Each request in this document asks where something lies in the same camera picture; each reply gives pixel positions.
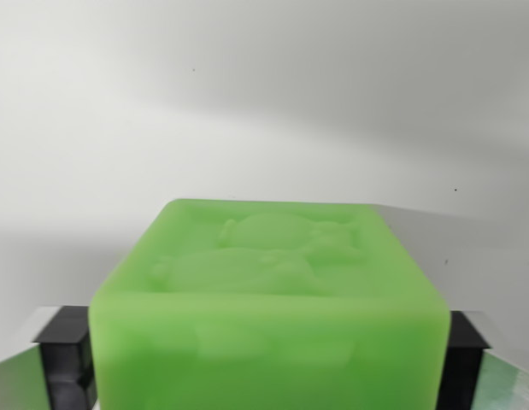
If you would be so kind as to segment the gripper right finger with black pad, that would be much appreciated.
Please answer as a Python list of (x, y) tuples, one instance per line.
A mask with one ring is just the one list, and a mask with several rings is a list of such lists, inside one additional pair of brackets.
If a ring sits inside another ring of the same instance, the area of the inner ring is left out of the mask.
[(450, 312), (438, 409), (529, 409), (529, 351), (484, 313)]

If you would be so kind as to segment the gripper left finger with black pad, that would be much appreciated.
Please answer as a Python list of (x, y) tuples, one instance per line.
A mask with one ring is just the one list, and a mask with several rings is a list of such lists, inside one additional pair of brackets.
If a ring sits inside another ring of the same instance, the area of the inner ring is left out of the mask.
[(39, 307), (0, 340), (0, 409), (96, 409), (87, 306)]

